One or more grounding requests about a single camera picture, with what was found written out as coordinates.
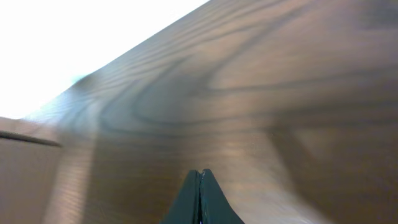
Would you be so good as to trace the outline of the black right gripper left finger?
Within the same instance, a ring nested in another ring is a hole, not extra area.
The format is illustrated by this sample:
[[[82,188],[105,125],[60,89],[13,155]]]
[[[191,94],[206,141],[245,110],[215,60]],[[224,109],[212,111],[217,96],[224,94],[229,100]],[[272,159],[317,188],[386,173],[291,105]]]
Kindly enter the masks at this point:
[[[200,173],[190,170],[161,224],[199,224]]]

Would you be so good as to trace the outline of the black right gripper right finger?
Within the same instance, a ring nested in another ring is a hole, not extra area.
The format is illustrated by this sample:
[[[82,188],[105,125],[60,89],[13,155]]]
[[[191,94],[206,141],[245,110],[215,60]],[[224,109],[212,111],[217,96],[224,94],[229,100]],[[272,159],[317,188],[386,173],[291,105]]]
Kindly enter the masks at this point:
[[[212,171],[204,169],[200,177],[202,224],[244,224],[231,208]]]

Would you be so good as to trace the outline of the brown cardboard box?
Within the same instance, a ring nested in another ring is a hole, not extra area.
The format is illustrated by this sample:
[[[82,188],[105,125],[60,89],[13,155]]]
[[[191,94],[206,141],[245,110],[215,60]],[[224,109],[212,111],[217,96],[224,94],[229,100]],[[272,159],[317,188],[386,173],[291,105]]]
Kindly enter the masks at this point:
[[[1,118],[1,223],[41,223],[62,155],[52,126]]]

